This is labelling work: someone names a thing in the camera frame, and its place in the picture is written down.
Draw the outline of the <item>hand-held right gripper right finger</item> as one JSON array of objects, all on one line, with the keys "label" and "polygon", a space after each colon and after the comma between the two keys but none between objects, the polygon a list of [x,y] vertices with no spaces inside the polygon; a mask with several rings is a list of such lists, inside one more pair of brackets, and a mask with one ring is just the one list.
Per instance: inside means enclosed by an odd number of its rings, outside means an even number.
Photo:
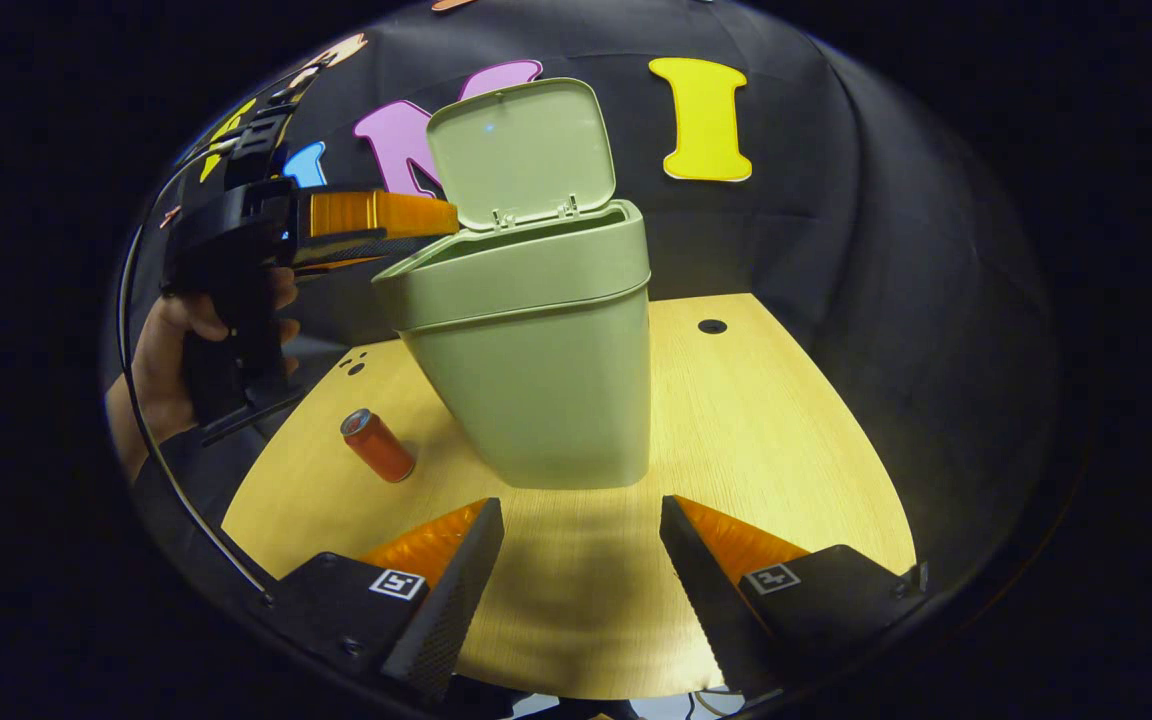
[{"label": "hand-held right gripper right finger", "polygon": [[838,679],[929,600],[925,562],[899,574],[847,544],[808,551],[685,497],[664,497],[659,536],[723,682],[745,696]]}]

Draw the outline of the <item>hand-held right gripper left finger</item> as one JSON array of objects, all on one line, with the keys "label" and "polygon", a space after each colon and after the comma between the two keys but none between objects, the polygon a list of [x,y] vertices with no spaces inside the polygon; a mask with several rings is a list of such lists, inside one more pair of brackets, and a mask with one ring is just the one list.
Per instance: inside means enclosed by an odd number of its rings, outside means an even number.
[{"label": "hand-held right gripper left finger", "polygon": [[486,497],[362,559],[317,553],[271,588],[271,632],[353,684],[442,700],[505,535]]}]

